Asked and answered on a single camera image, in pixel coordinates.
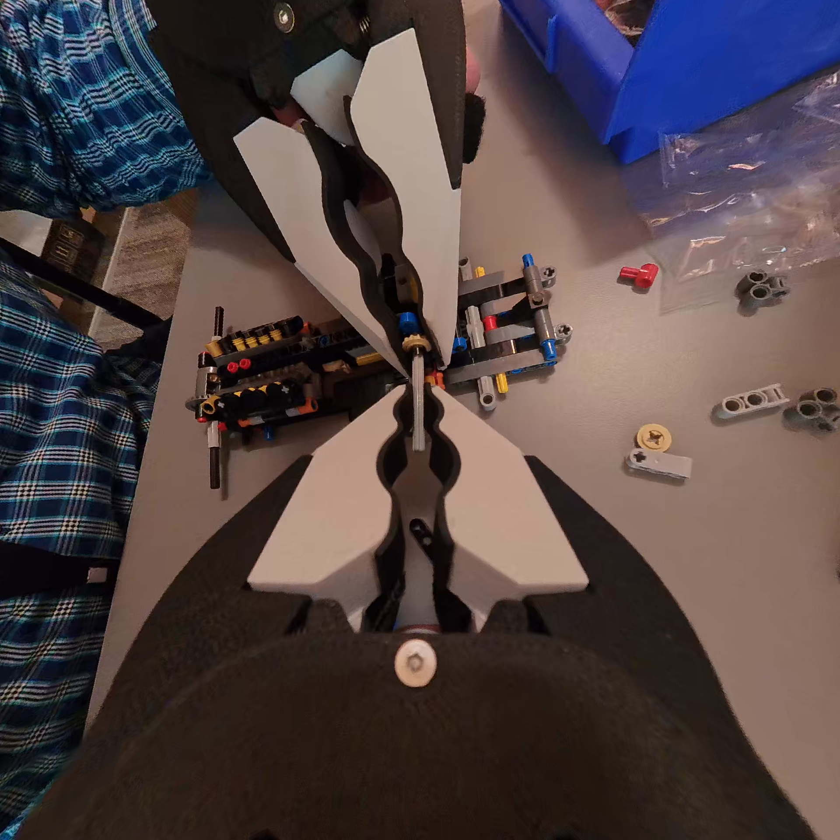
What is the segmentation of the light grey lego beam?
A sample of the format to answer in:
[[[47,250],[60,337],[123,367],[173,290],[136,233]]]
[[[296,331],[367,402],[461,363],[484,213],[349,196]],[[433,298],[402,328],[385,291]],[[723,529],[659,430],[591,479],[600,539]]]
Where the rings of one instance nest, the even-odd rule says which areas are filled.
[[[730,422],[758,413],[779,410],[791,402],[780,383],[752,388],[726,396],[711,410],[712,418]]]

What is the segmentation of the clear bags of lego parts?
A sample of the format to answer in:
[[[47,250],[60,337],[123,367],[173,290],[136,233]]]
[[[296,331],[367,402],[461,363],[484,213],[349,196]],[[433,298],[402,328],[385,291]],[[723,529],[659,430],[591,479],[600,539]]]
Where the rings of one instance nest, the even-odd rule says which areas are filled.
[[[616,30],[635,47],[642,37],[656,1],[595,1]]]

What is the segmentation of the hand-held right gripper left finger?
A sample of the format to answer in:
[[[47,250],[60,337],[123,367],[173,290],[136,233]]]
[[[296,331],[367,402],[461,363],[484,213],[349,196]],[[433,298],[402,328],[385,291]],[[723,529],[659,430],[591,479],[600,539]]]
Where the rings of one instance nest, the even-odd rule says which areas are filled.
[[[316,449],[247,583],[256,592],[338,602],[362,618],[381,593],[375,551],[392,522],[377,459],[398,429],[400,385]]]

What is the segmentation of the person's torso in plaid shirt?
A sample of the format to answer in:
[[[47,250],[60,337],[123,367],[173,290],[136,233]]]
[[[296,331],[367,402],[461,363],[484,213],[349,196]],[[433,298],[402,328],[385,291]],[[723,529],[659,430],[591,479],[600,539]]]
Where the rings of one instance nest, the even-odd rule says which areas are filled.
[[[2,582],[30,561],[119,564],[161,365],[104,351],[2,254]],[[107,584],[2,586],[2,838],[75,751],[111,607]]]

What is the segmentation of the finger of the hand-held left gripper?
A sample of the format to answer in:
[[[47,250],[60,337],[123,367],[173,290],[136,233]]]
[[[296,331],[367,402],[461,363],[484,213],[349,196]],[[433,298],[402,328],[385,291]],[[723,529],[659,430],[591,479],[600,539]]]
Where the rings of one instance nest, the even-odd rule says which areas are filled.
[[[295,267],[397,371],[408,374],[386,331],[362,295],[362,256],[344,253],[323,208],[321,165],[299,130],[259,118],[234,138],[248,172],[265,200]]]
[[[451,185],[413,28],[370,48],[346,112],[356,146],[391,189],[419,317],[446,368],[457,319],[461,196]]]

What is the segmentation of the blue plastic bin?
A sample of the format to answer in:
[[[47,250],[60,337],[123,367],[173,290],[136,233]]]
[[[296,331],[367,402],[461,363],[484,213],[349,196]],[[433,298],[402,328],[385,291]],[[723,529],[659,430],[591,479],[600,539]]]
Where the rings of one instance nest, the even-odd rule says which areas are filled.
[[[654,2],[635,45],[597,2],[500,7],[622,163],[759,102],[839,58],[836,1]]]

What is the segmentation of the grey lego liftarm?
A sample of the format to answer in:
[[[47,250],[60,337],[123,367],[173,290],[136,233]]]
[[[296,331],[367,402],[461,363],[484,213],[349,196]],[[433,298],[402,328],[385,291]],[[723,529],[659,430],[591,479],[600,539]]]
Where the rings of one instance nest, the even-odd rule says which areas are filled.
[[[630,469],[676,480],[688,480],[692,472],[692,459],[644,447],[633,448],[626,456]]]

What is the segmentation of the small lego gear subassembly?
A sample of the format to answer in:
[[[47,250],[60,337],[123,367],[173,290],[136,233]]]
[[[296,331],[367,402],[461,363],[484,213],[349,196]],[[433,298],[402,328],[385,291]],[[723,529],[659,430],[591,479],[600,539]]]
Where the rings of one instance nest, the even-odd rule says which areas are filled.
[[[411,386],[413,397],[412,450],[422,453],[426,446],[425,433],[425,370],[432,344],[413,311],[403,311],[397,317],[397,327],[402,340],[402,349],[411,362]]]

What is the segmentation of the person's left forearm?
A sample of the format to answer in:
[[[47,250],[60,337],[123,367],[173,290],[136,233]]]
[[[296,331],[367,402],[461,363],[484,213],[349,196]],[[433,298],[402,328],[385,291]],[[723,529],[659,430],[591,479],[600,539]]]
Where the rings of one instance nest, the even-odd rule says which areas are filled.
[[[212,179],[146,36],[143,1],[1,8],[1,208],[68,217]]]

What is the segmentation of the empty clear plastic bag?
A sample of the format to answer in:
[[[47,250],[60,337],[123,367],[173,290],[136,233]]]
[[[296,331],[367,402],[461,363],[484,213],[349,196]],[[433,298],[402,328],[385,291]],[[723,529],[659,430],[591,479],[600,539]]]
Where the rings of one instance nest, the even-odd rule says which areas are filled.
[[[638,212],[665,271],[664,312],[738,300],[750,271],[801,274],[839,253],[839,72],[692,133],[658,136]]]

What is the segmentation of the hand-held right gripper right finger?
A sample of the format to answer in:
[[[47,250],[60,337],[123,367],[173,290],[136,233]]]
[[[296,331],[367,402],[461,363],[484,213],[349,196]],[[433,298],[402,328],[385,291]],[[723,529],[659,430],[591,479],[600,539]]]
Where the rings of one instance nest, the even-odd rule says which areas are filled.
[[[501,601],[582,592],[589,577],[522,451],[453,396],[429,389],[429,466],[444,588],[473,618]]]

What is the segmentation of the dark grey lego connector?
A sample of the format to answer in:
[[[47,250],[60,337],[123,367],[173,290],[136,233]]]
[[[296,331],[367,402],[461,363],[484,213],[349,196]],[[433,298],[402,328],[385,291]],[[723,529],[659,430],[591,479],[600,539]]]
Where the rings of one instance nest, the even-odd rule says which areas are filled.
[[[786,276],[754,270],[740,279],[734,293],[740,308],[751,312],[780,303],[791,294],[791,289]]]
[[[784,410],[783,417],[795,429],[818,434],[835,433],[839,428],[838,391],[821,387],[803,393]]]

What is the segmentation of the long lego chassis assembly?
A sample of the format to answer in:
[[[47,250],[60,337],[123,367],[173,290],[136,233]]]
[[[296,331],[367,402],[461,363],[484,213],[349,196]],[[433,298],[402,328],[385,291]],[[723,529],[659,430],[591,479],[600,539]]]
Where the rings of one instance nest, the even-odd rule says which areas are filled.
[[[458,263],[455,338],[450,365],[427,357],[425,384],[474,386],[479,406],[493,411],[508,380],[550,370],[571,340],[572,327],[553,321],[549,304],[557,269],[522,258],[519,278],[488,274],[467,257]],[[186,408],[203,429],[220,423],[222,445],[246,446],[253,433],[271,440],[281,427],[321,416],[354,419],[392,388],[410,383],[344,318],[301,317],[223,333],[217,308],[213,338],[197,362],[195,395]]]

